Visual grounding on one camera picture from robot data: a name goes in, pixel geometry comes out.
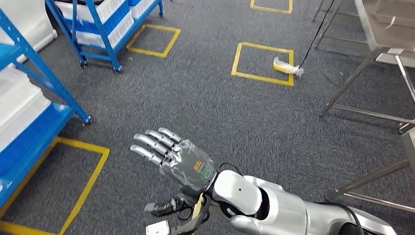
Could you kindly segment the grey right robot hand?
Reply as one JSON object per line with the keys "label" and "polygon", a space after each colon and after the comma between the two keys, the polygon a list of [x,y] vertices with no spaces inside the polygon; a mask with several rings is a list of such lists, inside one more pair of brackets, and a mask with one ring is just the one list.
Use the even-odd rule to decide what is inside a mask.
{"label": "grey right robot hand", "polygon": [[135,134],[134,139],[145,146],[133,144],[130,150],[154,163],[159,172],[179,184],[180,194],[165,202],[145,206],[145,212],[161,217],[190,209],[214,180],[217,173],[210,156],[190,140],[160,127]]}

